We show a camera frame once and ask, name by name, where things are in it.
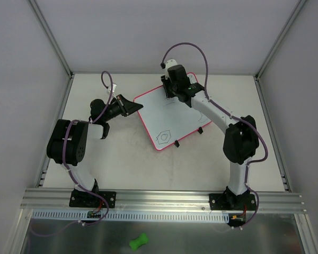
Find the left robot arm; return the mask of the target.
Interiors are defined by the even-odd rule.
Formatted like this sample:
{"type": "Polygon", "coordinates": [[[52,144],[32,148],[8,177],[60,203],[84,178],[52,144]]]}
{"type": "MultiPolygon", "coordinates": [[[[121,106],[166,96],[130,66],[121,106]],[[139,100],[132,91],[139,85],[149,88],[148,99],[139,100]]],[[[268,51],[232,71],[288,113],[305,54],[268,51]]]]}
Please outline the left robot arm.
{"type": "Polygon", "coordinates": [[[107,103],[101,99],[91,101],[88,121],[57,121],[47,145],[47,157],[65,168],[75,184],[75,190],[83,192],[81,198],[87,206],[95,206],[100,200],[96,179],[81,166],[88,139],[106,139],[110,120],[119,115],[130,116],[143,107],[120,94],[107,103]]]}

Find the pink framed whiteboard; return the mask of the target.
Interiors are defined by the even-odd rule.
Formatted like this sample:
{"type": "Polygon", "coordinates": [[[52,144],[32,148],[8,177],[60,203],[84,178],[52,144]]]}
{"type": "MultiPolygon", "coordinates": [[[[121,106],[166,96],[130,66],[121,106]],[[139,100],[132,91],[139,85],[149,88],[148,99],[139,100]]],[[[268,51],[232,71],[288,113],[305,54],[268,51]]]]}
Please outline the pink framed whiteboard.
{"type": "Polygon", "coordinates": [[[157,151],[211,123],[205,115],[179,102],[176,97],[166,98],[163,86],[135,97],[134,102],[144,106],[138,115],[157,151]]]}

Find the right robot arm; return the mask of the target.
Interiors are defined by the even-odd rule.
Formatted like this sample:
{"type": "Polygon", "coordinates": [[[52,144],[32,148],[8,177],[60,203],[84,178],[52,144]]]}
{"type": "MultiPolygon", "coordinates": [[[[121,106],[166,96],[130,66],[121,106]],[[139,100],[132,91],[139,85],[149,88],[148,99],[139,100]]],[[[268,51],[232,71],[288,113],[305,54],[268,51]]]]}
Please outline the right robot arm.
{"type": "Polygon", "coordinates": [[[258,135],[253,130],[252,116],[236,119],[229,111],[216,104],[206,94],[206,88],[192,83],[185,68],[175,60],[161,63],[164,75],[161,81],[168,98],[178,98],[190,108],[208,117],[224,133],[223,153],[230,161],[230,177],[223,202],[232,209],[245,204],[250,190],[247,186],[249,163],[259,146],[258,135]]]}

